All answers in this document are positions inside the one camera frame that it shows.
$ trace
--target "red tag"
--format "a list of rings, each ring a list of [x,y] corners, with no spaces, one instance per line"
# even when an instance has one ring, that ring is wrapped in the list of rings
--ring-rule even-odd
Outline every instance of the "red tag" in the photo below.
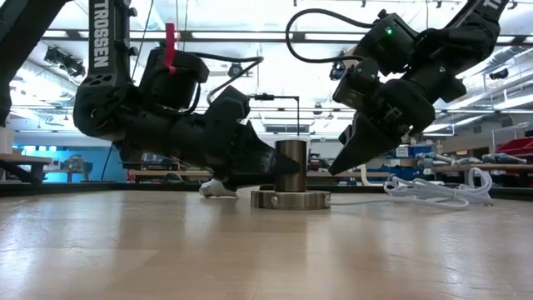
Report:
[[[174,27],[174,23],[167,23],[166,25],[166,32],[167,32],[167,39],[166,39],[166,45],[165,45],[165,60],[164,64],[168,68],[168,72],[173,75],[176,73],[176,67],[172,66],[172,62],[174,61],[174,43],[176,42],[176,39],[174,38],[174,32],[176,31]]]

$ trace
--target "wooden table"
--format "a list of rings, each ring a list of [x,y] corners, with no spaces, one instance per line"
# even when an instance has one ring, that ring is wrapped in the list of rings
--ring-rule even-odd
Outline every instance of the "wooden table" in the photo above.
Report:
[[[532,202],[283,212],[238,194],[3,198],[0,298],[533,299]]]
[[[20,154],[1,154],[0,160],[21,166],[29,165],[30,173],[40,180],[44,178],[44,166],[52,163],[52,159],[49,157],[34,157]]]
[[[533,165],[531,164],[496,164],[496,163],[474,163],[474,164],[456,164],[453,166],[438,166],[432,167],[434,173],[459,172],[463,178],[464,183],[468,183],[468,172],[472,168],[479,168],[483,171],[507,171],[510,173],[518,173],[521,179],[521,186],[523,188],[529,187],[529,174],[533,173]]]

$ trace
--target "black cable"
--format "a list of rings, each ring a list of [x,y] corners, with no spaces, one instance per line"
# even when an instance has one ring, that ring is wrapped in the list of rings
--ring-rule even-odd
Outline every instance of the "black cable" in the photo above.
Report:
[[[152,15],[153,2],[154,0],[152,0],[152,2],[150,3],[150,9],[148,10],[147,21],[144,24],[144,29],[142,30],[142,39],[141,39],[141,45],[139,46],[139,55],[137,55],[137,58],[135,59],[135,66],[133,66],[132,79],[133,77],[135,77],[135,71],[137,70],[137,65],[139,64],[139,58],[141,57],[142,45],[144,44],[144,37],[147,34],[148,23],[150,22],[150,16]]]
[[[54,63],[52,66],[48,66],[48,67],[43,68],[41,72],[35,74],[35,77],[39,77],[39,76],[41,76],[41,74],[43,74],[43,73],[46,72],[46,71],[50,71],[50,69],[51,69],[51,68],[54,68],[54,67],[57,67],[57,64],[56,64],[56,63]]]
[[[294,50],[294,48],[291,45],[291,27],[292,27],[292,24],[299,17],[301,17],[303,15],[306,15],[306,14],[310,14],[310,13],[324,14],[324,15],[339,19],[339,20],[341,20],[343,22],[346,22],[348,24],[351,24],[351,25],[359,27],[359,28],[373,28],[374,27],[374,24],[359,22],[359,21],[350,19],[349,17],[345,17],[345,16],[343,16],[343,15],[341,15],[339,13],[328,11],[326,9],[321,9],[321,8],[304,9],[304,10],[298,12],[297,14],[295,14],[294,16],[291,17],[291,19],[289,20],[289,23],[286,25],[286,29],[285,29],[285,43],[286,43],[286,46],[289,48],[289,52],[292,54],[293,57],[297,58],[298,60],[303,61],[304,63],[334,63],[334,62],[340,62],[340,61],[352,60],[352,59],[355,59],[355,60],[358,60],[358,61],[361,61],[361,60],[364,59],[363,57],[360,57],[360,56],[357,56],[357,55],[347,55],[347,56],[344,56],[344,57],[329,57],[329,58],[311,59],[311,58],[305,58],[305,57],[299,55],[298,53],[296,53],[296,51]]]
[[[111,147],[109,147],[109,152],[107,153],[106,162],[103,164],[102,176],[100,176],[100,181],[103,180],[103,174],[106,173],[107,162],[109,162],[109,157],[111,157],[111,151],[112,150],[113,150],[113,143],[111,143]]]
[[[225,88],[226,86],[228,86],[230,83],[233,83],[234,81],[236,81],[238,78],[242,77],[242,75],[248,73],[250,70],[252,70],[256,65],[260,64],[263,62],[264,58],[263,57],[248,57],[248,58],[231,58],[232,60],[225,60],[225,59],[220,59],[220,60],[225,60],[226,62],[233,62],[233,63],[243,63],[243,62],[248,62],[250,59],[252,58],[255,58],[257,59],[255,62],[253,62],[250,66],[244,68],[242,71],[240,71],[239,73],[237,73],[237,75],[235,75],[235,77],[232,77],[230,78],[228,81],[226,81],[225,83],[221,84],[220,86],[216,87],[215,89],[213,89],[212,91],[210,91],[208,94],[207,94],[207,97],[206,97],[206,100],[207,100],[207,103],[209,105],[211,105],[212,101],[211,101],[211,97],[213,97],[213,95],[220,91],[221,89]]]
[[[209,54],[209,53],[203,53],[203,52],[190,52],[189,54],[196,55],[199,58],[214,59],[214,60],[230,62],[230,63],[253,63],[256,61],[260,61],[260,60],[262,61],[264,59],[264,57],[245,57],[245,58],[225,57],[222,55]]]

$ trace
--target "metal base plate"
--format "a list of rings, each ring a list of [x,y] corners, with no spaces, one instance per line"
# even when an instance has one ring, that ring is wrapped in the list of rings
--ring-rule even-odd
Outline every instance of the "metal base plate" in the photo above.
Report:
[[[285,210],[315,210],[330,207],[329,192],[252,191],[252,207]]]

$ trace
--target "blue wall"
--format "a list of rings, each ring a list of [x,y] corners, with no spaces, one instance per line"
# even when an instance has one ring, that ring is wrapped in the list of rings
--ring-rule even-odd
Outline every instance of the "blue wall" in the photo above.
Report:
[[[61,162],[64,162],[71,155],[79,155],[86,162],[92,163],[92,171],[89,174],[90,180],[100,180],[102,176],[103,165],[106,162],[107,153],[109,152],[108,147],[93,147],[88,148],[87,150],[57,150],[55,152],[51,151],[28,151],[26,150],[23,154],[33,155],[45,158],[60,159]],[[116,181],[119,183],[126,182],[126,169],[122,168],[121,159],[116,148],[113,148],[111,156],[109,157],[109,162],[107,162],[106,172],[104,174],[103,180]],[[46,174],[47,183],[65,183],[67,181],[66,173],[47,173]],[[79,183],[83,180],[83,174],[73,174],[72,181],[74,183]]]

